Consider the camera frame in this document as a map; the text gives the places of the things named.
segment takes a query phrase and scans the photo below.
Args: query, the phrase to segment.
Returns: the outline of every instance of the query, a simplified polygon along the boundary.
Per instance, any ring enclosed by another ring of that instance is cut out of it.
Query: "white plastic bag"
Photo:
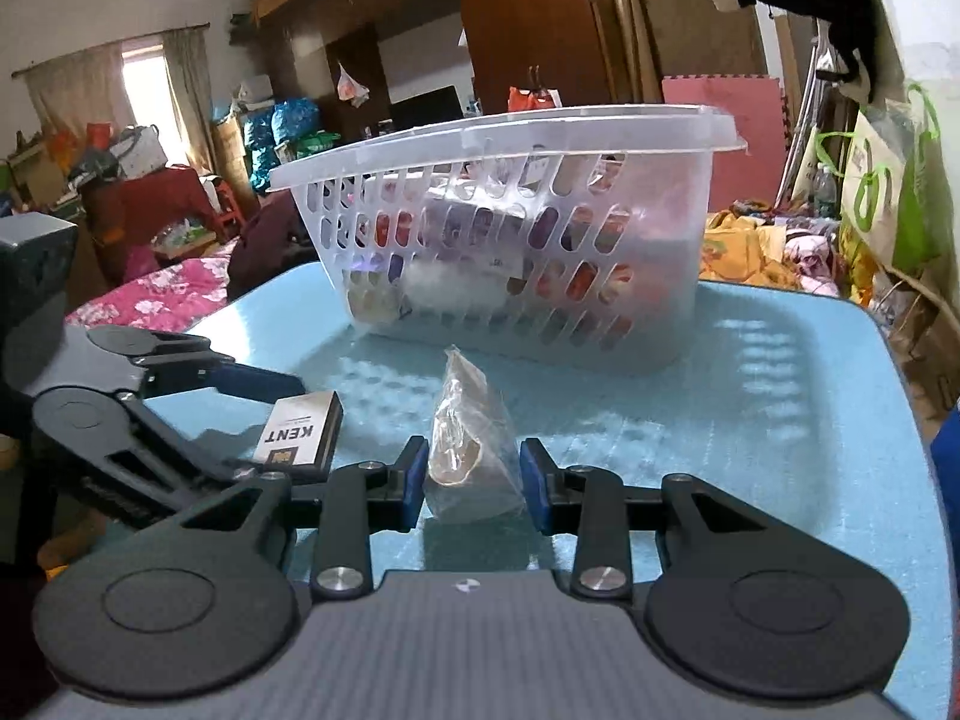
[[[359,108],[370,99],[370,90],[358,81],[353,80],[350,74],[340,65],[340,80],[337,82],[337,96],[354,108]]]
[[[474,522],[523,507],[520,458],[500,393],[456,347],[446,351],[424,484],[442,522]]]

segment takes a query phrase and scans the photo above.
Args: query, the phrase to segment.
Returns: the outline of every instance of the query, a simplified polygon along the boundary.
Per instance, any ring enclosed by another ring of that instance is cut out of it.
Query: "blue bag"
[[[253,151],[253,170],[250,174],[253,191],[263,194],[270,189],[270,171],[277,165],[280,165],[280,159],[272,146]]]
[[[274,108],[274,139],[277,143],[296,141],[320,129],[320,109],[313,100],[285,100]]]
[[[243,125],[243,144],[251,151],[258,148],[272,148],[274,143],[274,131],[270,127],[271,111],[263,113],[254,113]]]

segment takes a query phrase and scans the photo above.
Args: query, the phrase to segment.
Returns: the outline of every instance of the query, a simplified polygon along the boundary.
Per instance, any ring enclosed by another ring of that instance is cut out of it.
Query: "window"
[[[157,126],[168,165],[187,165],[186,148],[176,129],[163,47],[154,45],[126,50],[123,60],[124,86],[136,123],[141,127]]]

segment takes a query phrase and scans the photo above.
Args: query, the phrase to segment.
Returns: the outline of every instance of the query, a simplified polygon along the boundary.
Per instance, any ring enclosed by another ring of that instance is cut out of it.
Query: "yellow blanket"
[[[700,279],[800,290],[797,276],[782,264],[785,245],[785,227],[760,226],[755,218],[730,211],[708,215]]]

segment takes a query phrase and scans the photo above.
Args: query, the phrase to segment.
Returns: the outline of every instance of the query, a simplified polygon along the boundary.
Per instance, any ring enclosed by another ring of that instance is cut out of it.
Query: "water bottle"
[[[840,202],[837,199],[837,181],[830,168],[822,162],[817,166],[813,179],[813,213],[820,218],[840,218]]]

